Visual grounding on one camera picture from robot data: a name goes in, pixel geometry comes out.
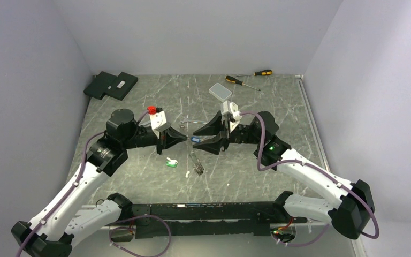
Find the key with green tag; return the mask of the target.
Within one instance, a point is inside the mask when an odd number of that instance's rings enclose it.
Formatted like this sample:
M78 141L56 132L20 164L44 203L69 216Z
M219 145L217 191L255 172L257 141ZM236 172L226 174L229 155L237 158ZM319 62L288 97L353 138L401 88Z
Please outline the key with green tag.
M178 161L167 157L165 164L166 164L168 167L176 168L177 165L178 165Z

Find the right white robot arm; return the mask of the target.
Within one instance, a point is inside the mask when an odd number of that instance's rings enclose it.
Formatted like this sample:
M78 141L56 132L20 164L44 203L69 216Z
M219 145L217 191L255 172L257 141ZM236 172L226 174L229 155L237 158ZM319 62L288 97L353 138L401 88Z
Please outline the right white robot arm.
M292 217L305 217L331 225L349 239L379 238L369 184L360 179L352 182L317 166L280 139L276 135L278 130L274 116L267 111L218 111L212 120L194 131L195 136L208 136L194 148L218 155L231 143L254 144L258 171L281 171L321 196L317 199L283 192L274 202L276 220L287 222Z

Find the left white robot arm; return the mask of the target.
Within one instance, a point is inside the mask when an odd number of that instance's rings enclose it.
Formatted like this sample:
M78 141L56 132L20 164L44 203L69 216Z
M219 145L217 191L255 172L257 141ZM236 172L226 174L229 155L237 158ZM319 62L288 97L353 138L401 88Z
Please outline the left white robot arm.
M78 214L90 195L127 160L129 149L154 146L161 154L187 140L171 126L162 108L151 106L144 114L150 118L149 126L140 125L131 110L117 109L105 130L87 140L81 164L66 185L28 222L19 221L12 227L19 244L17 255L68 256L78 243L105 225L124 225L145 218L119 193L111 194L87 213Z

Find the key with blue tag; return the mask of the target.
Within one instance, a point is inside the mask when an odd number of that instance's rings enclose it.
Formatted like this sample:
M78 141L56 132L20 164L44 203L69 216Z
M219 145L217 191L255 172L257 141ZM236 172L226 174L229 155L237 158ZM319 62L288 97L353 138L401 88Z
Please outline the key with blue tag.
M200 143L200 142L201 142L201 139L198 138L198 137L191 137L191 138L190 138L190 141L191 141L191 142L194 142L194 143Z

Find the small chrome open-end wrench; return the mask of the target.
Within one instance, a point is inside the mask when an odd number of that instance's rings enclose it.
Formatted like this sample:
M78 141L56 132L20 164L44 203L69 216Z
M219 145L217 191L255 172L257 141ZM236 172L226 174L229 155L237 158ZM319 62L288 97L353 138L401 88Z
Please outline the small chrome open-end wrench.
M180 121L180 127L184 127L185 126L185 124L189 124L189 123L191 123L191 124L206 124L207 122L206 121L202 121L202 120L192 120L192 119L189 119L189 118L186 118L186 117L184 117L181 121Z

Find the white plastic box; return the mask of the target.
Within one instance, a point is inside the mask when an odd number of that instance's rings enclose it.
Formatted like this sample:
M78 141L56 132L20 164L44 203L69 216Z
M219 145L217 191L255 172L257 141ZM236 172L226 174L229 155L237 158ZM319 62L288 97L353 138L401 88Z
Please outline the white plastic box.
M232 96L232 92L220 83L211 86L209 93L221 102L227 101Z

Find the orange black screwdriver near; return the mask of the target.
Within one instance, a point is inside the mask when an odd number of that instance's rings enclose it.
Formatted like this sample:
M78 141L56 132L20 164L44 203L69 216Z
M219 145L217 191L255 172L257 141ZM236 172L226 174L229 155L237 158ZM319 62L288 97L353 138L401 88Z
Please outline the orange black screwdriver near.
M235 77L229 76L229 75L227 75L227 76L225 77L225 81L227 81L227 82L229 82L229 83L236 84L236 85L245 86L245 87L251 88L251 89L253 89L253 90L255 90L255 91L258 91L258 92L261 91L260 89L255 88L255 87L253 87L253 86L250 86L250 85L244 83L243 81L241 81L241 80L239 80L239 79L237 79L237 78L235 78Z

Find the orange black screwdriver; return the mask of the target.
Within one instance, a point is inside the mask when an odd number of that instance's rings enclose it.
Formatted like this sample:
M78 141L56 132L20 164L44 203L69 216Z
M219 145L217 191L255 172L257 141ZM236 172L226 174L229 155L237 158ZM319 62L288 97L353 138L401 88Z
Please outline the orange black screwdriver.
M229 75L227 75L227 76L225 77L225 81L227 81L227 82L229 82L229 83L236 84L236 85L245 86L245 87L251 88L251 89L253 89L253 90L255 90L255 91L258 91L258 92L261 91L260 89L255 88L255 87L253 87L253 86L250 86L250 85L244 83L243 81L241 81L241 80L239 80L239 79L237 79L237 78L235 78L235 77L229 76Z
M247 77L247 76L268 76L272 75L272 70L262 70L262 71L256 71L253 72L252 74L245 74L245 75L238 75L238 77Z

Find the orange black screwdriver far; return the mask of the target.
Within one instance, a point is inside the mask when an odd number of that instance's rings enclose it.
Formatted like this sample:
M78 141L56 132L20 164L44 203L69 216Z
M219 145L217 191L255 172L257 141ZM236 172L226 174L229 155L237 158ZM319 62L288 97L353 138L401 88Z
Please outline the orange black screwdriver far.
M247 76L268 76L272 75L272 70L262 70L262 71L256 71L253 72L252 74L245 74L245 75L238 75L238 77L247 77Z

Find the black flat case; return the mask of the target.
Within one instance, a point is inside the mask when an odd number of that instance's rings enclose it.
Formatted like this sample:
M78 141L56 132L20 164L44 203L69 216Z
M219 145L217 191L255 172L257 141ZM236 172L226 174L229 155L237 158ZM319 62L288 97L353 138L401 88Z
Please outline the black flat case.
M102 71L93 77L91 83L83 90L83 93L98 100L109 96L122 101L137 82L138 78L136 76L125 72L113 75Z

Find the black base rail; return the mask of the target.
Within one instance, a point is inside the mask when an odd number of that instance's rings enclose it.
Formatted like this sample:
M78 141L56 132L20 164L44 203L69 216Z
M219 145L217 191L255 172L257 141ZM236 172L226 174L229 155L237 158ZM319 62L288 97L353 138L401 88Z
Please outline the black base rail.
M290 218L270 201L225 203L133 204L114 193L107 197L123 208L113 225L135 227L137 239L161 236L236 235L269 236L278 224L306 223L306 218Z

